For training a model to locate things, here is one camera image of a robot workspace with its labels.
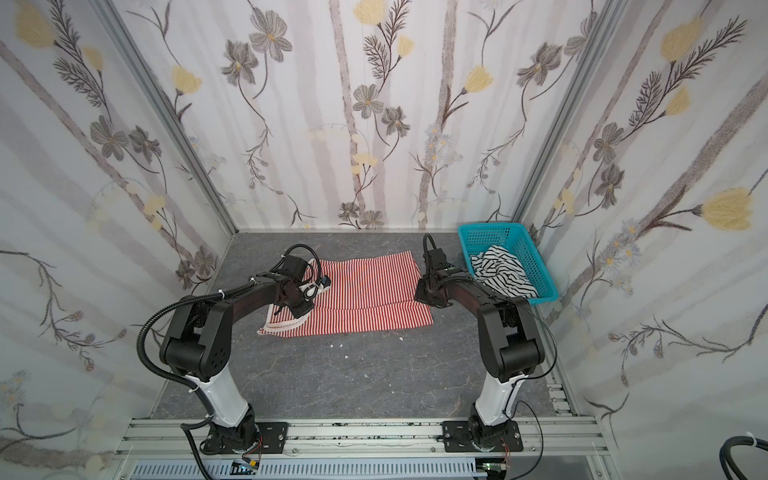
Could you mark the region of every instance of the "gray marble tabletop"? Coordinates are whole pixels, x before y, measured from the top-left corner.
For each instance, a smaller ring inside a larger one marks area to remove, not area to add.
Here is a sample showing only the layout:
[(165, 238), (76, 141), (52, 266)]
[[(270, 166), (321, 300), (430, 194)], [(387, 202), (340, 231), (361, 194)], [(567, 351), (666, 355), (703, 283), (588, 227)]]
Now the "gray marble tabletop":
[[(456, 233), (434, 238), (449, 261), (465, 264)], [(310, 245), (325, 260), (410, 250), (424, 268), (420, 233), (239, 233), (214, 289), (268, 270), (294, 243)], [(477, 321), (458, 305), (432, 309), (432, 318), (433, 325), (416, 329), (283, 339), (257, 335), (265, 307), (234, 326), (230, 370), (257, 418), (467, 416), (485, 378)], [(539, 416), (554, 415), (544, 379), (524, 383), (518, 398)], [(204, 413), (195, 395), (171, 382), (152, 418), (194, 419)]]

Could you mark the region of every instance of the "floral wallpaper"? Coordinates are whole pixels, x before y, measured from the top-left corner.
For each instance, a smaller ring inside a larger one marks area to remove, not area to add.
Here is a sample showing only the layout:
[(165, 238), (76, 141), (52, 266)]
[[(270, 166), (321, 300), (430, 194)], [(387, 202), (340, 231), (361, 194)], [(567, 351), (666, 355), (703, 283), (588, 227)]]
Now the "floral wallpaper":
[(100, 478), (161, 389), (139, 325), (230, 236), (88, 3), (0, 10), (0, 469)]
[(766, 23), (765, 2), (629, 2), (524, 215), (571, 400), (629, 480), (719, 479), (726, 438), (768, 435)]
[(116, 2), (240, 228), (508, 220), (592, 0)]

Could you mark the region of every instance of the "black mounting plate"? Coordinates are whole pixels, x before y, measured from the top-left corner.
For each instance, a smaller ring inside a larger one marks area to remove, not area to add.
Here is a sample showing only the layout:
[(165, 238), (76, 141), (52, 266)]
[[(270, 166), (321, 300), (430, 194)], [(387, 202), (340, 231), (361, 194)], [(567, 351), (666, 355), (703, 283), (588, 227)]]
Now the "black mounting plate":
[[(469, 434), (468, 422), (447, 421), (442, 423), (443, 443), (445, 453), (480, 452), (473, 444)], [(522, 452), (523, 441), (520, 438), (520, 428), (517, 422), (507, 420), (504, 425), (502, 438), (507, 443), (510, 452)], [(504, 445), (499, 442), (491, 452), (503, 452)]]
[(288, 433), (286, 422), (257, 422), (261, 432), (261, 453), (283, 453)]

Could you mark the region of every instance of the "black and white striped cloth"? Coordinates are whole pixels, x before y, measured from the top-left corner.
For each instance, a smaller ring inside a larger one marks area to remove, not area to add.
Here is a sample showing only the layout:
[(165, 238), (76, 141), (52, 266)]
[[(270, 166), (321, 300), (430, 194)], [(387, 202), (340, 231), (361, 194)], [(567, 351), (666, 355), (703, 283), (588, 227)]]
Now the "black and white striped cloth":
[(475, 278), (497, 292), (510, 296), (538, 298), (538, 291), (531, 285), (520, 260), (499, 245), (479, 255), (472, 255)]

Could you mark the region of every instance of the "blue plastic basket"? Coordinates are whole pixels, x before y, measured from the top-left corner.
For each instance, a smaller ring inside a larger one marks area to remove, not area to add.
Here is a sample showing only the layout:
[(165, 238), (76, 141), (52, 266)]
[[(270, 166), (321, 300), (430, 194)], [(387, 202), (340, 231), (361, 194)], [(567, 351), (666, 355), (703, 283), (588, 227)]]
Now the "blue plastic basket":
[(515, 255), (523, 265), (528, 280), (538, 291), (538, 298), (529, 300), (531, 305), (537, 303), (554, 302), (558, 299), (558, 289), (555, 288), (552, 277), (547, 271), (541, 255), (531, 240), (528, 231), (519, 223), (470, 223), (458, 228), (458, 237), (462, 241), (464, 260), (472, 275), (470, 255), (478, 255), (485, 252), (493, 245), (499, 245)]

